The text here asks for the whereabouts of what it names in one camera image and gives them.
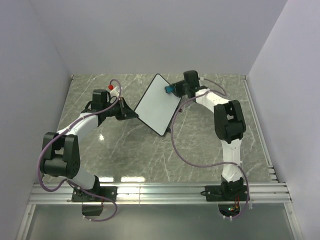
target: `blue object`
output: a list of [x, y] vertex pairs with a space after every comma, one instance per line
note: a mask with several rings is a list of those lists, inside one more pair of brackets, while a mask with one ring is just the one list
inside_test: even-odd
[[167, 94], [169, 94], [169, 93], [172, 93], [172, 92], [175, 90], [175, 87], [173, 87], [173, 86], [166, 86], [166, 87], [164, 87], [164, 89], [165, 89], [165, 92], [166, 92]]

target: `wall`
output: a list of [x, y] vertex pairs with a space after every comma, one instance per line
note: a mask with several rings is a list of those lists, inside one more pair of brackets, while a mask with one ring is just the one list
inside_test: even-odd
[[57, 129], [70, 81], [28, 1], [1, 2], [0, 30], [0, 233], [13, 240], [42, 137]]
[[272, 163], [307, 240], [320, 235], [319, 16], [319, 0], [289, 0], [248, 76]]
[[73, 74], [248, 74], [287, 0], [30, 0]]

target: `whiteboard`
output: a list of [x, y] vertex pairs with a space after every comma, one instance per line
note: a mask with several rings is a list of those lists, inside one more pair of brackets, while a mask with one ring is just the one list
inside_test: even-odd
[[169, 85], [160, 74], [156, 74], [134, 109], [138, 118], [160, 136], [165, 135], [181, 100], [172, 92], [166, 93], [165, 87]]

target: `marble tabletop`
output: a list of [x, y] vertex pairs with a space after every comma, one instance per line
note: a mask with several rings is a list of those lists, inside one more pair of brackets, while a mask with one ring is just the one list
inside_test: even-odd
[[[107, 89], [111, 79], [118, 79], [122, 96], [134, 109], [155, 74], [75, 75], [65, 101], [58, 129], [74, 121], [92, 99], [94, 89]], [[182, 74], [161, 74], [169, 83], [183, 79]], [[241, 144], [243, 169], [250, 182], [269, 182], [268, 164], [241, 75], [200, 74], [222, 85], [227, 99], [241, 103], [246, 132]], [[207, 87], [217, 89], [212, 83]], [[214, 116], [205, 107], [191, 103], [177, 117], [177, 149], [187, 160], [197, 164], [223, 160], [221, 142], [215, 134]], [[222, 166], [196, 168], [182, 162], [173, 150], [170, 134], [161, 137], [138, 119], [118, 121], [107, 118], [80, 143], [81, 166], [100, 177], [102, 182], [220, 182]], [[46, 175], [45, 182], [56, 177]]]

